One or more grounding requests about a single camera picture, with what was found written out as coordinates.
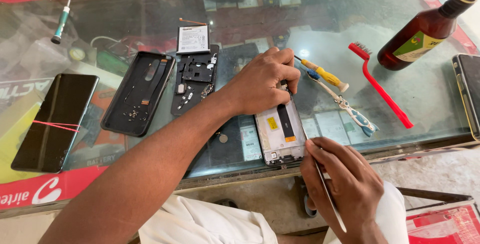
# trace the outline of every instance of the man's right hand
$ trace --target man's right hand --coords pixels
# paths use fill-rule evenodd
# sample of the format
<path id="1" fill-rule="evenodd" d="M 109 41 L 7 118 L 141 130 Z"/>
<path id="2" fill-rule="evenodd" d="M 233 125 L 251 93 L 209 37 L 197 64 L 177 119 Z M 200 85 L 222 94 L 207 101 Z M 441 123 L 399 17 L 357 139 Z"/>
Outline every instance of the man's right hand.
<path id="1" fill-rule="evenodd" d="M 384 193 L 383 180 L 365 158 L 351 146 L 342 146 L 326 137 L 305 143 L 300 171 L 309 194 L 307 205 L 317 209 L 338 239 L 344 243 L 387 243 L 375 223 L 375 212 Z M 325 167 L 331 179 L 326 184 L 346 227 L 341 229 L 324 193 L 315 160 Z"/>
<path id="2" fill-rule="evenodd" d="M 287 80 L 288 88 L 297 93 L 300 71 L 293 67 L 293 50 L 277 47 L 257 55 L 215 95 L 232 115 L 253 115 L 279 104 L 287 104 L 290 94 L 277 89 L 277 83 Z"/>

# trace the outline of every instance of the screwdriver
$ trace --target screwdriver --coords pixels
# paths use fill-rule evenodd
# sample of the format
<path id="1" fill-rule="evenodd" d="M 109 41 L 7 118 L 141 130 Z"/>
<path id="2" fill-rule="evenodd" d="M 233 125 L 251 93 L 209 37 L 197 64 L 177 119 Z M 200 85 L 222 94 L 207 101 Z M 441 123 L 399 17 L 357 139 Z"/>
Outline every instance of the screwdriver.
<path id="1" fill-rule="evenodd" d="M 55 35 L 50 39 L 51 42 L 55 44 L 60 44 L 60 41 L 62 40 L 62 32 L 63 28 L 65 27 L 65 23 L 67 22 L 68 18 L 68 13 L 70 12 L 70 0 L 68 0 L 67 5 L 63 7 L 63 12 L 60 16 L 60 20 L 58 20 L 58 28 L 57 31 L 55 32 Z"/>
<path id="2" fill-rule="evenodd" d="M 338 87 L 340 92 L 342 93 L 345 92 L 345 90 L 347 90 L 347 88 L 349 87 L 348 83 L 340 81 L 340 79 L 337 78 L 335 75 L 333 75 L 332 73 L 326 72 L 324 69 L 315 65 L 314 63 L 311 63 L 310 61 L 305 59 L 301 59 L 300 57 L 297 57 L 297 56 L 295 56 L 295 58 L 300 60 L 300 62 L 304 66 L 306 66 L 308 69 L 313 69 L 316 73 L 318 73 L 318 75 L 320 75 L 329 84 Z"/>

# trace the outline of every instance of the phone screen assembly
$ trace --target phone screen assembly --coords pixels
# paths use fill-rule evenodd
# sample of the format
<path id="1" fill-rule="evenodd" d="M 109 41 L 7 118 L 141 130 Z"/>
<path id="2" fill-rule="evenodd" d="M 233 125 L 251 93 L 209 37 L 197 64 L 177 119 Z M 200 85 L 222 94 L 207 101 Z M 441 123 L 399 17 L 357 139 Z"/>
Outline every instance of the phone screen assembly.
<path id="1" fill-rule="evenodd" d="M 99 78 L 58 74 L 11 163 L 18 171 L 59 173 Z"/>
<path id="2" fill-rule="evenodd" d="M 280 82 L 279 88 L 288 91 L 286 81 Z M 267 166 L 303 159 L 307 138 L 291 94 L 289 104 L 256 114 L 255 122 Z"/>
<path id="3" fill-rule="evenodd" d="M 475 140 L 480 141 L 480 57 L 459 54 L 453 57 L 452 64 L 470 130 Z"/>

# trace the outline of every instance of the man's left hand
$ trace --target man's left hand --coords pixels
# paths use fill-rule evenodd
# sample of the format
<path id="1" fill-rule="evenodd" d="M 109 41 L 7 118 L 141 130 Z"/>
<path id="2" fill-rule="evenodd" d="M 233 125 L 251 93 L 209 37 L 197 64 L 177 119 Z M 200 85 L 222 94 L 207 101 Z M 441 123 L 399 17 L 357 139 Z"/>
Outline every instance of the man's left hand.
<path id="1" fill-rule="evenodd" d="M 293 50 L 268 49 L 257 55 L 230 82 L 217 91 L 234 115 L 253 115 L 279 104 L 287 104 L 290 94 L 277 89 L 287 80 L 288 88 L 297 93 L 300 71 L 293 67 Z"/>

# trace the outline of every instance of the floor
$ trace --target floor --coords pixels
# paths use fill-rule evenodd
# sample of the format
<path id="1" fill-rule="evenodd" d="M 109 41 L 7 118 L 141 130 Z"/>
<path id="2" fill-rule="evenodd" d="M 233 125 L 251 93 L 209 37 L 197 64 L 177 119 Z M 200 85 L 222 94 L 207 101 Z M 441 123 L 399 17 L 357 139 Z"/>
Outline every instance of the floor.
<path id="1" fill-rule="evenodd" d="M 463 150 L 407 161 L 373 165 L 386 181 L 397 187 L 468 194 L 480 200 L 480 150 Z M 307 218 L 301 210 L 293 178 L 259 181 L 182 193 L 184 197 L 214 202 L 233 199 L 239 208 L 262 213 L 279 234 L 327 225 L 321 216 Z M 405 197 L 406 209 L 432 204 L 432 200 Z"/>

